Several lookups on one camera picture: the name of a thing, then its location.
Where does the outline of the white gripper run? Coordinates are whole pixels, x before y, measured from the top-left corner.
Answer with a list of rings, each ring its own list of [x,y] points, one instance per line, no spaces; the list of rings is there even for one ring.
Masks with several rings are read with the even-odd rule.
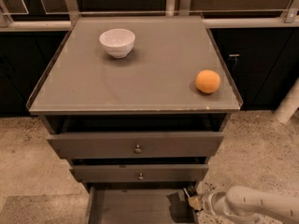
[[[204,210],[212,216],[224,216],[229,214],[229,206],[226,203],[226,193],[223,191],[206,192],[202,199],[200,195],[188,199],[190,207],[194,211]]]

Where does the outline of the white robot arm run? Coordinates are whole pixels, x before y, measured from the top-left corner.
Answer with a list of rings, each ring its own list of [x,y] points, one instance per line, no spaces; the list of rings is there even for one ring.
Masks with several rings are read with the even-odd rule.
[[[222,216],[234,224],[262,224],[263,216],[283,224],[299,224],[299,199],[296,197],[242,186],[233,186],[225,192],[203,194],[198,193],[194,187],[187,187],[184,192],[195,213]]]

